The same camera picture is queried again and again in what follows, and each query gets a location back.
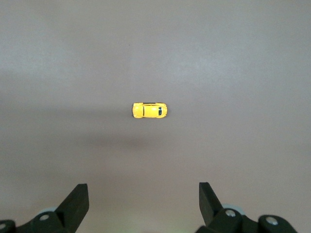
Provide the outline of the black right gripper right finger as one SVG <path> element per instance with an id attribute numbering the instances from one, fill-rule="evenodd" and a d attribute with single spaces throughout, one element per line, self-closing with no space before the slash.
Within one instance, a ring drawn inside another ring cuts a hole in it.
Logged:
<path id="1" fill-rule="evenodd" d="M 234 208 L 224 208 L 209 183 L 199 183 L 199 207 L 205 225 L 198 233 L 295 233 L 285 219 L 262 215 L 253 221 Z"/>

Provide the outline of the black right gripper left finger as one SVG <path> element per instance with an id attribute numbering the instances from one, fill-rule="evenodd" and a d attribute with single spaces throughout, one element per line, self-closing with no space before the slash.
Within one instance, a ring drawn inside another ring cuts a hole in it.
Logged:
<path id="1" fill-rule="evenodd" d="M 16 226 L 13 220 L 1 220 L 2 233 L 74 233 L 89 210 L 88 186 L 78 184 L 54 211 L 45 211 L 29 222 Z"/>

